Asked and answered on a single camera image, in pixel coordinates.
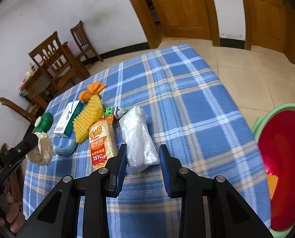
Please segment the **white plastic bag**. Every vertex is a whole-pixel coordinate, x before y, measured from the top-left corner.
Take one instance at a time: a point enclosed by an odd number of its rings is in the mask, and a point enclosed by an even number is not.
[[[126,158],[130,173],[138,175],[149,165],[160,163],[156,146],[148,132],[148,116],[140,107],[134,106],[120,120],[122,138],[126,142]]]

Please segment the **yellow toy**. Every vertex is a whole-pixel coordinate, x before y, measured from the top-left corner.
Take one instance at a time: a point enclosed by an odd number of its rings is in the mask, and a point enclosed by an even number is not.
[[[89,135],[89,128],[103,116],[103,107],[98,95],[92,95],[84,110],[74,119],[76,142],[82,143]]]
[[[99,82],[89,84],[87,86],[88,91],[81,91],[78,99],[80,101],[88,102],[93,95],[99,94],[99,92],[103,90],[106,86],[107,84],[100,84]]]

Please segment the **yellow sponge toy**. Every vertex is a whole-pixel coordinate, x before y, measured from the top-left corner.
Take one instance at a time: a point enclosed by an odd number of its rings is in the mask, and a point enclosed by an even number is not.
[[[74,119],[73,129],[76,142],[82,143],[88,138],[89,128],[103,116],[103,107],[98,95],[93,95],[84,110]]]

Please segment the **green toy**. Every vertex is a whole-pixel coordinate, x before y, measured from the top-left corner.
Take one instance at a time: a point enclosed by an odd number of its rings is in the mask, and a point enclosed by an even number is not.
[[[53,123],[53,117],[50,112],[44,113],[43,116],[37,118],[35,122],[35,128],[33,133],[35,132],[47,132]]]
[[[115,109],[114,107],[107,107],[107,108],[105,109],[105,117],[112,115],[114,109]]]

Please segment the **orange bow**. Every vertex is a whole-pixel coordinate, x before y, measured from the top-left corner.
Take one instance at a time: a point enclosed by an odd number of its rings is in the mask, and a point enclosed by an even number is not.
[[[88,91],[81,91],[78,99],[80,101],[88,102],[93,95],[99,94],[99,92],[103,90],[106,86],[107,84],[100,84],[99,82],[89,84],[87,86]]]

